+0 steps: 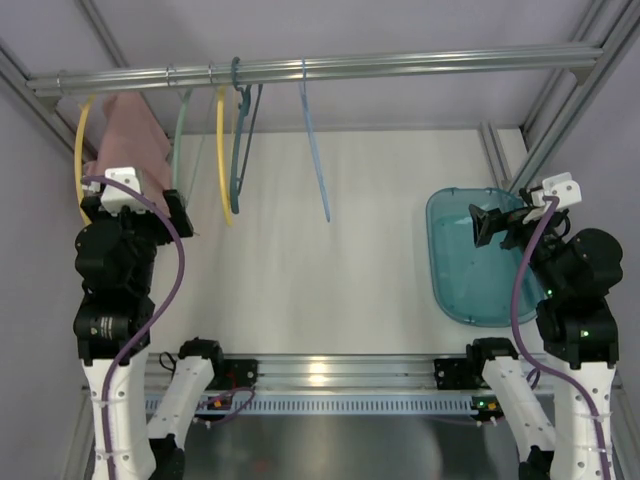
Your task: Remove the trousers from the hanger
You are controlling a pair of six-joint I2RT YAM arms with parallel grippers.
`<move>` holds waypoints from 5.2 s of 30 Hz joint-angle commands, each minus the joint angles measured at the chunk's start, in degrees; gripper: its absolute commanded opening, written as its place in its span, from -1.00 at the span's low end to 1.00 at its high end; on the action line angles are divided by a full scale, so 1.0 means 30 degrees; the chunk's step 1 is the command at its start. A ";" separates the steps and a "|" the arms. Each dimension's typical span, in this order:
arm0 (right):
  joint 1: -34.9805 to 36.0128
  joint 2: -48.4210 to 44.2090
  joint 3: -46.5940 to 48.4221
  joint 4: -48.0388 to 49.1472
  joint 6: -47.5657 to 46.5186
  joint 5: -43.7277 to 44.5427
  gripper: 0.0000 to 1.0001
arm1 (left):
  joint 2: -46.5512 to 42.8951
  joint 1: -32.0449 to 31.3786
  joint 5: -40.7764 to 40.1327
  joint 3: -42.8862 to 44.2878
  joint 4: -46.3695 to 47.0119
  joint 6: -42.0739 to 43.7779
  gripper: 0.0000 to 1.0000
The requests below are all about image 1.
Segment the pink trousers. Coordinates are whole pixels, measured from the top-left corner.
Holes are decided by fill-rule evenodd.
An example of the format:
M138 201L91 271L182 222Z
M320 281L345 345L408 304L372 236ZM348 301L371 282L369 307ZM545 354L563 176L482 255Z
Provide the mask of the pink trousers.
M134 167L141 182L141 194L168 214L169 208L161 195L164 190L174 189L167 160L170 143L150 108L138 93L117 93L104 101L103 114L107 124L97 158L83 160L84 198L97 195L101 200L108 184L136 196L135 191L105 178L106 169Z

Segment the yellow hanger with trousers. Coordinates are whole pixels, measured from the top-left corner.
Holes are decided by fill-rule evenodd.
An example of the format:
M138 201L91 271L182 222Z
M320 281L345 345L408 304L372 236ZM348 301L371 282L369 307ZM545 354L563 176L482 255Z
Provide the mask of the yellow hanger with trousers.
M85 226L90 224L90 220L87 215L84 213L82 209L82 201L84 199L84 193L82 188L82 175L83 175L83 152L84 152L84 138L86 125L89 118L89 113L93 102L95 100L95 95L90 95L87 101L82 105L80 117L76 129L75 134L75 142L74 142L74 184L75 184L75 193L77 206L80 212L81 219Z

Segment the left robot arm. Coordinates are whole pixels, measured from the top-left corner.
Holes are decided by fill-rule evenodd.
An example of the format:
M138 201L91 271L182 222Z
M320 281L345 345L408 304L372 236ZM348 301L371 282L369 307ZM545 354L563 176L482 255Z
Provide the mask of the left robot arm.
M170 385L152 416L145 408L150 329L168 307L150 298L157 250L193 234L185 201L163 193L166 213L133 198L109 212L86 198L91 222L76 237L75 268L84 297L73 323L88 382L95 438L96 479L181 479L185 440L206 388L224 371L215 340L194 338L179 350Z

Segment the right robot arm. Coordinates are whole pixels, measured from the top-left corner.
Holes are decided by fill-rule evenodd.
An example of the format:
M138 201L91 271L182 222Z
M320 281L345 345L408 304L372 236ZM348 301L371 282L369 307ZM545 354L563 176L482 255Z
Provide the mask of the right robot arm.
M520 479L612 479L611 389L619 360L618 326L606 301L623 277L619 242L599 229L565 240L567 195L559 188L529 193L523 208L503 212L469 207L476 247L505 235L519 248L510 300L511 338L476 339L466 347L473 375L494 393L516 441ZM520 291L528 271L545 297L536 325L547 355L525 346Z

